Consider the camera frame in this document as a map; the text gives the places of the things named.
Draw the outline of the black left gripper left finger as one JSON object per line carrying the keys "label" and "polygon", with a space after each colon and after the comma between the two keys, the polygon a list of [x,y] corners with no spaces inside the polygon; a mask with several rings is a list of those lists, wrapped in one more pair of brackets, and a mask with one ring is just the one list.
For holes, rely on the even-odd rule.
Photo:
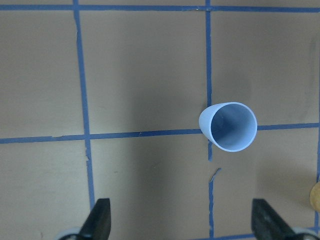
{"label": "black left gripper left finger", "polygon": [[77,234],[77,239],[108,240],[111,224],[110,199],[99,198]]}

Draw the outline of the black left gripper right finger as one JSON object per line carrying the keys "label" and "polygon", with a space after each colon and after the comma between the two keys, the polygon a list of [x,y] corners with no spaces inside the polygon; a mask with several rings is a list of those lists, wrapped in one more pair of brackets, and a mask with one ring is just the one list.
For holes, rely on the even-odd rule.
{"label": "black left gripper right finger", "polygon": [[262,198],[254,198],[251,205],[251,230],[257,240],[289,240],[296,233]]}

